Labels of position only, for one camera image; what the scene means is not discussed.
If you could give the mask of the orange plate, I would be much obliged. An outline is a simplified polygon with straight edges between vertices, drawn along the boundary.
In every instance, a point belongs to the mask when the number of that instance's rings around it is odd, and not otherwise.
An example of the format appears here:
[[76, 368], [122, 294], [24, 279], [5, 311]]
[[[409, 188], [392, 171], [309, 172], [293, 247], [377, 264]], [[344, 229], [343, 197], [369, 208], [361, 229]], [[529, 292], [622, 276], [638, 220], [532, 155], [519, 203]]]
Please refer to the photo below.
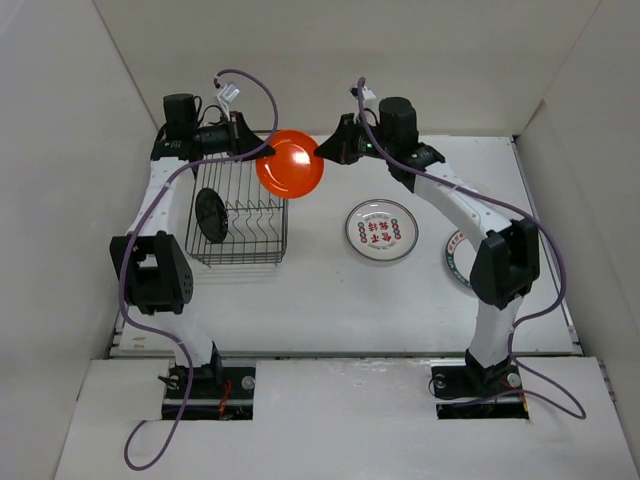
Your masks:
[[321, 182], [324, 160], [315, 154], [316, 140], [299, 130], [280, 130], [270, 141], [272, 156], [256, 160], [256, 174], [261, 185], [283, 199], [297, 199], [310, 194]]

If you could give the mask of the black plate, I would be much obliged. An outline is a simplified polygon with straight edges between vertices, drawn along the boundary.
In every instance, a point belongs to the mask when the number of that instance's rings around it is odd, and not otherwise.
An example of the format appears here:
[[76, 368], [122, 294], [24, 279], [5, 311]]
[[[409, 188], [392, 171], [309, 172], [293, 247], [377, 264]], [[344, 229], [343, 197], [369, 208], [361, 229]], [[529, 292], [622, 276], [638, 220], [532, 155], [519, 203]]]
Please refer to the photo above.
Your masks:
[[199, 191], [195, 201], [197, 224], [207, 240], [221, 244], [228, 234], [228, 213], [219, 194], [211, 188]]

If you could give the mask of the white plate red characters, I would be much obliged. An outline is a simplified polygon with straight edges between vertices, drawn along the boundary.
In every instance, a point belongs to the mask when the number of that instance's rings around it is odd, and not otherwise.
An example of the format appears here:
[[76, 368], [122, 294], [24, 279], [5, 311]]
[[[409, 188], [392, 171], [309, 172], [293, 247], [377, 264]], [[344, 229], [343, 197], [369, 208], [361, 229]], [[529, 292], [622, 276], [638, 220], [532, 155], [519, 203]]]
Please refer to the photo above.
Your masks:
[[362, 257], [394, 262], [409, 255], [419, 238], [413, 214], [398, 202], [372, 199], [357, 205], [345, 221], [349, 245]]

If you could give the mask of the clear glass plate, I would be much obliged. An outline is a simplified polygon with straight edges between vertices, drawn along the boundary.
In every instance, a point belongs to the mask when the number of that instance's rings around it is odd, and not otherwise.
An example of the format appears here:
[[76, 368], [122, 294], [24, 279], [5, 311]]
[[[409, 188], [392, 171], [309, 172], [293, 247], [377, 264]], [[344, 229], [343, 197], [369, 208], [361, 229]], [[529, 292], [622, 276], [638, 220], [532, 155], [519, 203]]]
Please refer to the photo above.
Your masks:
[[483, 195], [483, 196], [490, 196], [491, 195], [491, 190], [486, 188], [484, 185], [482, 185], [481, 183], [460, 183], [457, 186], [458, 190], [469, 190], [472, 192], [475, 192], [479, 195]]

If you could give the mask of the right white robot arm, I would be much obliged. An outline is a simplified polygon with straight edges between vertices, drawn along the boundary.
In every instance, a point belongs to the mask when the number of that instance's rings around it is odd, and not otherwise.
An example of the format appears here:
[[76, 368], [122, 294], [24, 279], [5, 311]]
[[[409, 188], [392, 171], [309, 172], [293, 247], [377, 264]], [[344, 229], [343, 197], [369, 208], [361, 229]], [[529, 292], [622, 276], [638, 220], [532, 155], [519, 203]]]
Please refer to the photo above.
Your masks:
[[444, 156], [420, 141], [417, 113], [408, 99], [385, 98], [378, 110], [374, 126], [342, 115], [315, 153], [339, 165], [363, 156], [386, 160], [395, 180], [434, 206], [470, 241], [476, 252], [470, 283], [478, 299], [474, 336], [464, 364], [434, 367], [433, 384], [443, 400], [495, 395], [515, 370], [509, 334], [540, 274], [538, 228], [526, 218], [509, 219], [466, 193]]

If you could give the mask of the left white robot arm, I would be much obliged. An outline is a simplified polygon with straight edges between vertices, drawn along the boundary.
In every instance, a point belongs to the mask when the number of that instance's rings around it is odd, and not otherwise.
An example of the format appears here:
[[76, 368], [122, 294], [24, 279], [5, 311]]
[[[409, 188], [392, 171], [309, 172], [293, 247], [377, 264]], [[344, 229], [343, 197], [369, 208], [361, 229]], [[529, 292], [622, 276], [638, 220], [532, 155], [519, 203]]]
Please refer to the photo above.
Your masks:
[[219, 88], [218, 121], [204, 124], [204, 110], [193, 94], [163, 99], [164, 122], [150, 155], [144, 198], [126, 234], [115, 236], [109, 252], [118, 278], [118, 302], [126, 324], [170, 342], [178, 383], [204, 397], [223, 387], [223, 371], [213, 340], [201, 332], [187, 306], [194, 294], [193, 273], [179, 244], [181, 202], [200, 167], [215, 160], [253, 160], [274, 153], [231, 103], [239, 90]]

